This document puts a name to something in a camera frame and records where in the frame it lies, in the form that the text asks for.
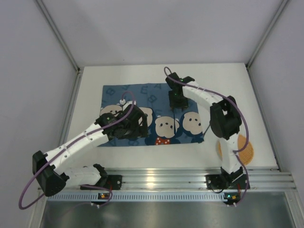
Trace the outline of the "blue cartoon placemat cloth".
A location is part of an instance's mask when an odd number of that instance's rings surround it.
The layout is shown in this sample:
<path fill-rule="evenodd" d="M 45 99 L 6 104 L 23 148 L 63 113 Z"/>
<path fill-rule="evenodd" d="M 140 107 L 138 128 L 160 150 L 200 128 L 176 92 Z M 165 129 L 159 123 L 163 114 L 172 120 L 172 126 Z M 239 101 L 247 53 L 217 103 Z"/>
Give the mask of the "blue cartoon placemat cloth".
<path fill-rule="evenodd" d="M 120 100 L 132 100 L 125 91 L 134 94 L 136 105 L 146 114 L 148 137 L 136 140 L 113 139 L 106 147 L 152 146 L 184 143 L 202 143 L 204 130 L 197 104 L 189 100 L 189 107 L 182 111 L 174 109 L 176 134 L 173 133 L 173 113 L 169 105 L 170 87 L 166 83 L 103 86 L 100 114 L 116 114 L 122 109 Z"/>

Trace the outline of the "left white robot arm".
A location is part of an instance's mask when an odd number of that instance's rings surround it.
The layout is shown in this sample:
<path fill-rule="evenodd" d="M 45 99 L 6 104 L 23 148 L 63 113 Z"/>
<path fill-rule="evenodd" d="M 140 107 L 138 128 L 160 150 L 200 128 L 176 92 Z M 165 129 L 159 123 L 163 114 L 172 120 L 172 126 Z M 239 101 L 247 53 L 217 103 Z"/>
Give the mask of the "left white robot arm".
<path fill-rule="evenodd" d="M 117 114 L 102 114 L 85 131 L 56 149 L 34 153 L 32 171 L 47 197 L 68 187 L 104 187 L 108 184 L 108 174 L 104 167 L 94 164 L 72 168 L 72 163 L 113 139 L 136 140 L 147 136 L 147 115 L 136 105 L 129 104 Z"/>

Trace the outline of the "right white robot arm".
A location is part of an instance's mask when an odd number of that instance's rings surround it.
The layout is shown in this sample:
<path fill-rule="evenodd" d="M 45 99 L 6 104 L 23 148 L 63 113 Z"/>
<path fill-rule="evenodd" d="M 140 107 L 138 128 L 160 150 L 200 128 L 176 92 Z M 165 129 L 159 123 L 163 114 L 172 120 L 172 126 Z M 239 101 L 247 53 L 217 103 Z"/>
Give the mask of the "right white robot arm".
<path fill-rule="evenodd" d="M 238 150 L 238 133 L 242 124 L 237 111 L 236 101 L 232 96 L 221 97 L 199 87 L 192 77 L 180 78 L 174 72 L 167 75 L 170 108 L 186 110 L 189 100 L 196 102 L 210 113 L 210 127 L 218 138 L 222 152 L 221 176 L 234 182 L 243 175 L 243 168 L 236 151 Z"/>

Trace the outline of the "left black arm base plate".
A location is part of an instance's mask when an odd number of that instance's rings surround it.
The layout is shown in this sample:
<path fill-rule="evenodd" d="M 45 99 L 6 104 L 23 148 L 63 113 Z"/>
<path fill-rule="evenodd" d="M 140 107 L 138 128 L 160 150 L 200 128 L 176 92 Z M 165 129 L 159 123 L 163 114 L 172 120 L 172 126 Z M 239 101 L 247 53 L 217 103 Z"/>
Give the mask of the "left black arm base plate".
<path fill-rule="evenodd" d="M 122 175 L 108 175 L 107 179 L 99 180 L 94 186 L 109 190 L 120 190 L 122 186 Z"/>

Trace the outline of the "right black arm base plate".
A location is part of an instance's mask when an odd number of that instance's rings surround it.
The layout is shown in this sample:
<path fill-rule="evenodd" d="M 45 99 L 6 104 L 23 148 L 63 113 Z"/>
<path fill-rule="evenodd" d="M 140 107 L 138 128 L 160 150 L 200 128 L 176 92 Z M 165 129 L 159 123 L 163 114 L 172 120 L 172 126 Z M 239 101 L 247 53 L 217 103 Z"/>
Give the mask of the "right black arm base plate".
<path fill-rule="evenodd" d="M 224 175 L 224 174 L 209 174 L 205 176 L 208 190 L 237 190 L 239 187 L 244 190 L 249 183 L 247 176 Z"/>

